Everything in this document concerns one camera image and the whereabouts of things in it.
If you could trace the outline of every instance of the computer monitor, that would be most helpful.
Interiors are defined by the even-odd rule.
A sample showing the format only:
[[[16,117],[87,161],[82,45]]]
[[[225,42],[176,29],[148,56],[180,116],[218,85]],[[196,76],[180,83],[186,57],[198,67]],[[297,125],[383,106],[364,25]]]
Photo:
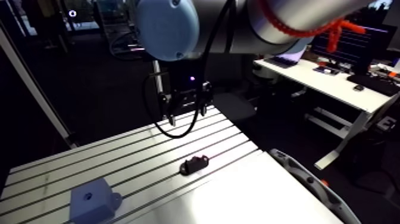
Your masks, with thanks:
[[[311,51],[336,62],[351,64],[355,74],[366,74],[372,59],[379,58],[388,47],[396,27],[379,25],[363,28],[366,29],[365,34],[343,29],[334,53],[326,51],[329,40],[329,31],[326,31],[314,38]]]

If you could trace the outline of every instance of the desk leg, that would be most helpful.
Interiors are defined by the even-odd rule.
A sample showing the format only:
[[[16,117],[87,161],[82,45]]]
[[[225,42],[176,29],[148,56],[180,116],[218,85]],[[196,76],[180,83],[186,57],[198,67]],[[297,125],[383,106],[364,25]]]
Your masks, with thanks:
[[[382,116],[387,112],[387,110],[399,99],[400,93],[396,94],[392,99],[390,99],[375,115],[374,119],[368,123],[365,127],[369,129],[371,125],[375,124],[382,118]]]
[[[350,127],[349,133],[342,140],[336,149],[322,157],[318,162],[314,164],[316,168],[319,170],[325,169],[330,163],[332,163],[335,159],[339,157],[340,152],[344,149],[350,139],[352,139],[356,134],[360,133],[364,126],[371,119],[372,114],[368,114],[365,111],[362,111],[361,114],[357,117],[353,125]]]

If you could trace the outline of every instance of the monitor screen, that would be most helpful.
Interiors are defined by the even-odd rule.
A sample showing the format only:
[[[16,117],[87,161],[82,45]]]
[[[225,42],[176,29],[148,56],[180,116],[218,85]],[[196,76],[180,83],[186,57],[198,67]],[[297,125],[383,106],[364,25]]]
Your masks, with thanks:
[[[337,50],[334,53],[326,51],[329,41],[329,31],[316,36],[312,42],[311,51],[322,57],[327,57],[342,63],[349,63],[353,66],[369,66],[373,58],[379,55],[388,47],[393,36],[391,27],[367,27],[365,34],[355,33],[343,29],[342,35],[337,43]]]
[[[294,62],[298,62],[300,60],[301,56],[303,55],[305,49],[306,49],[306,47],[302,51],[299,51],[297,53],[280,54],[280,55],[277,55],[276,57],[284,58],[284,59],[291,60]]]

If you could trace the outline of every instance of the slotted aluminum table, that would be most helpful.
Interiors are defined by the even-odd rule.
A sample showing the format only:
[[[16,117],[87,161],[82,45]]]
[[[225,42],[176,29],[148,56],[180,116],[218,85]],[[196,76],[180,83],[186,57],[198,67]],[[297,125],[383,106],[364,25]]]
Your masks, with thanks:
[[[195,155],[209,166],[178,174]],[[214,107],[182,139],[149,125],[11,169],[0,223],[69,223],[71,189],[97,178],[124,198],[107,223],[341,223]]]

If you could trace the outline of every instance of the light blue joint cap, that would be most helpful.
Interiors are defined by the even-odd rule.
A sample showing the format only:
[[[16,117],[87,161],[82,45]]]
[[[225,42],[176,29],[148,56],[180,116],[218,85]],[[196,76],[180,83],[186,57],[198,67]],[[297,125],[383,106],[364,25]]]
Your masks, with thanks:
[[[139,41],[153,57],[181,60],[196,47],[200,25],[191,0],[140,0],[136,16]]]

